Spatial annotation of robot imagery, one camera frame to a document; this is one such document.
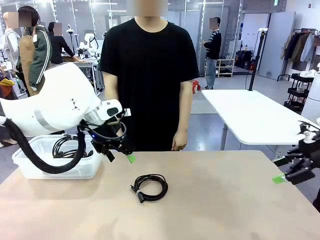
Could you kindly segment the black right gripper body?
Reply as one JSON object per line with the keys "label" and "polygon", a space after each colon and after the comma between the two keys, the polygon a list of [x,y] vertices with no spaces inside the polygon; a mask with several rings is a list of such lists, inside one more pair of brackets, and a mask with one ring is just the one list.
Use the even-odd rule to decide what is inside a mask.
{"label": "black right gripper body", "polygon": [[293,159],[286,174],[289,175],[288,181],[297,185],[314,178],[315,174],[312,169],[320,168],[320,141],[305,143],[300,140],[298,147],[294,149],[299,149],[302,152],[302,158]]}

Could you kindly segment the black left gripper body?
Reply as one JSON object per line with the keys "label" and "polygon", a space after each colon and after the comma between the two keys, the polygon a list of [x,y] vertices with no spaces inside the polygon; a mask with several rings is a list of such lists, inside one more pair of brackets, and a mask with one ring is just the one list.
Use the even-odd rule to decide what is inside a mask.
{"label": "black left gripper body", "polygon": [[100,127],[104,143],[109,149],[120,153],[133,153],[134,144],[127,136],[127,127],[124,123],[104,124]]}

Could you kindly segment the person's left hand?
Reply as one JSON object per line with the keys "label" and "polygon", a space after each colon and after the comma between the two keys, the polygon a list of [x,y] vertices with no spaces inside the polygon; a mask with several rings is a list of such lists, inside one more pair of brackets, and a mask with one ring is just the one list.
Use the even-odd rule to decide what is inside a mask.
{"label": "person's left hand", "polygon": [[181,151],[183,150],[188,142],[188,131],[187,130],[178,130],[172,140],[172,151]]}

